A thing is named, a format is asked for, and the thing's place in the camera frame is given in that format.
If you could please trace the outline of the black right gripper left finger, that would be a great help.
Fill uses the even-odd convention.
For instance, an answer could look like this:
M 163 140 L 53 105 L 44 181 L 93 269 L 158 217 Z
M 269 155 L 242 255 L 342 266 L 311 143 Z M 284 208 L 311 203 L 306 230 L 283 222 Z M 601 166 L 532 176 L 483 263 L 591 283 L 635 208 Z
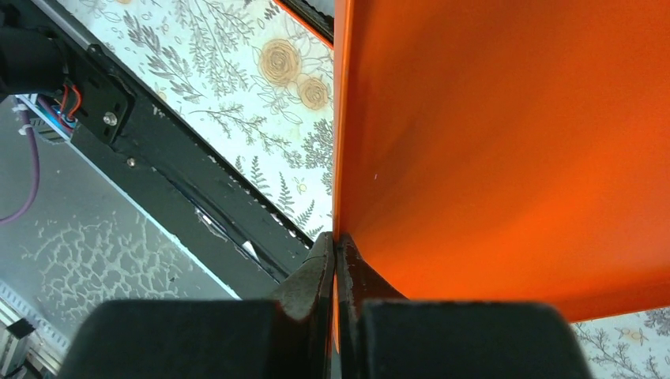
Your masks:
M 60 378 L 327 378 L 333 236 L 265 298 L 114 300 L 79 328 Z

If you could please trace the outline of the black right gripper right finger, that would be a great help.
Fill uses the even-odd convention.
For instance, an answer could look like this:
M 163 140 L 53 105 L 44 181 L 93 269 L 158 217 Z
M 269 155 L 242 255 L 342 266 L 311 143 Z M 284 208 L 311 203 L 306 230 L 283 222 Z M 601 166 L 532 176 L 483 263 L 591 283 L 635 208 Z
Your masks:
M 567 322 L 536 302 L 411 301 L 336 244 L 345 378 L 589 378 Z

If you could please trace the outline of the orange box lid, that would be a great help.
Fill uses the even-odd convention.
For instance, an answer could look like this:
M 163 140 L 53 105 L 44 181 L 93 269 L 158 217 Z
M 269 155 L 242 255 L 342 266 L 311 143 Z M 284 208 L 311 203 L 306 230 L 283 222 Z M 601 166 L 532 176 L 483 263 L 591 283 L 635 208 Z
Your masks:
M 333 233 L 404 296 L 669 304 L 666 1 L 338 1 Z

